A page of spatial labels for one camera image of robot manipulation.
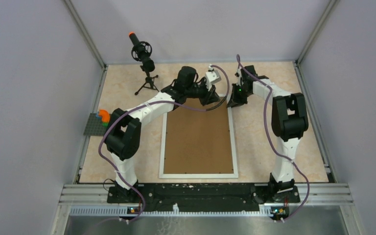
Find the table surface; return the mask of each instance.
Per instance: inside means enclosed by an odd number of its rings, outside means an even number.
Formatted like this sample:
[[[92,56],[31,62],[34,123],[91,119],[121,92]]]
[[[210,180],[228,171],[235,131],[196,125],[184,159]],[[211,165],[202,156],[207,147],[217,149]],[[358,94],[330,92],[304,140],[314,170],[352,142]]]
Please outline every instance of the table surface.
[[[215,63],[222,67],[229,76],[230,83],[236,82],[234,76],[237,63]],[[279,87],[291,92],[300,92],[299,83],[292,62],[248,62],[254,65],[258,75],[266,75]],[[177,77],[182,66],[194,67],[200,78],[208,70],[209,63],[156,64],[152,76],[158,89],[169,85]],[[222,81],[216,84],[219,94],[225,93],[227,83],[223,73]],[[129,109],[149,100],[157,91],[142,89],[139,95],[135,91],[143,84],[144,72],[139,65],[109,66],[101,94],[99,109],[112,112],[116,108]],[[256,95],[248,98],[248,104],[233,108],[235,142],[237,150],[238,179],[159,179],[159,159],[161,153],[161,135],[163,117],[153,120],[141,132],[141,143],[135,154],[135,171],[140,183],[228,183],[228,182],[268,182],[269,174],[275,165],[272,152],[263,127],[264,100]],[[268,124],[271,123],[271,106],[267,108]],[[271,137],[276,144],[275,135]],[[83,169],[81,183],[101,183],[107,178],[115,179],[114,169],[97,152],[101,137],[90,137]],[[111,159],[105,145],[102,153]],[[311,182],[327,182],[327,174],[318,148],[312,125],[304,133],[297,153],[296,163]],[[295,181],[304,182],[295,171]]]

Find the white frame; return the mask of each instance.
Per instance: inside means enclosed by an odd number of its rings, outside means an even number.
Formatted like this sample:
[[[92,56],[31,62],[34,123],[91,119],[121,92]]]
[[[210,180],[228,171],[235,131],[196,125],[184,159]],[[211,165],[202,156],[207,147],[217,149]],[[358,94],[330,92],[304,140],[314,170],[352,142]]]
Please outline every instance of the white frame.
[[[164,119],[162,123],[161,157],[159,161],[159,178],[160,179],[237,179],[238,167],[237,167],[237,151],[235,147],[235,138],[234,138],[233,113],[231,111],[231,108],[227,108],[227,112],[228,112],[228,125],[230,129],[231,156],[233,160],[233,173],[232,174],[164,174],[166,120],[168,117],[167,114],[164,114]]]

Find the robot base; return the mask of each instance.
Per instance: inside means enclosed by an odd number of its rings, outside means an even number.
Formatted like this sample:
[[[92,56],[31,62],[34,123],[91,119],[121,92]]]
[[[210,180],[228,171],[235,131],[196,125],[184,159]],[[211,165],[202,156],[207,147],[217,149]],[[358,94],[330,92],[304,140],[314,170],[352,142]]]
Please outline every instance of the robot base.
[[[146,200],[146,212],[172,211],[178,204],[181,212],[240,212],[259,211],[259,204],[278,203],[269,194],[267,185],[254,183],[235,184],[139,184],[135,185]],[[296,186],[293,190],[278,193],[288,197],[289,203],[299,203]],[[135,193],[124,194],[119,187],[110,187],[107,203],[138,204]]]

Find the white wall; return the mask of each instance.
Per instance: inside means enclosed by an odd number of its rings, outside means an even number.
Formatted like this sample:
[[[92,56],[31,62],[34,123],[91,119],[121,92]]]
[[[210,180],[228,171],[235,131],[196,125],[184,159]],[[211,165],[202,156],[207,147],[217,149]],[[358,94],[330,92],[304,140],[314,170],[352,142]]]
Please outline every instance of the white wall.
[[[0,0],[0,235],[49,234],[100,76],[62,1]]]
[[[340,1],[303,73],[339,180],[376,234],[376,1]]]
[[[73,0],[107,64],[136,63],[130,31],[155,62],[295,60],[328,0]]]

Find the cork board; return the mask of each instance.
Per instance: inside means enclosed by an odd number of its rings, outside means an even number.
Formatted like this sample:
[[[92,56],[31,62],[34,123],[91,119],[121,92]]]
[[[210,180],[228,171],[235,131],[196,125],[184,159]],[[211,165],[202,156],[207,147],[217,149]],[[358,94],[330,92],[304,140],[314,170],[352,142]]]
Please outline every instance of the cork board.
[[[198,99],[185,103],[198,109],[215,104],[202,106]],[[232,131],[226,101],[210,112],[178,108],[168,113],[163,124],[160,178],[237,178]]]

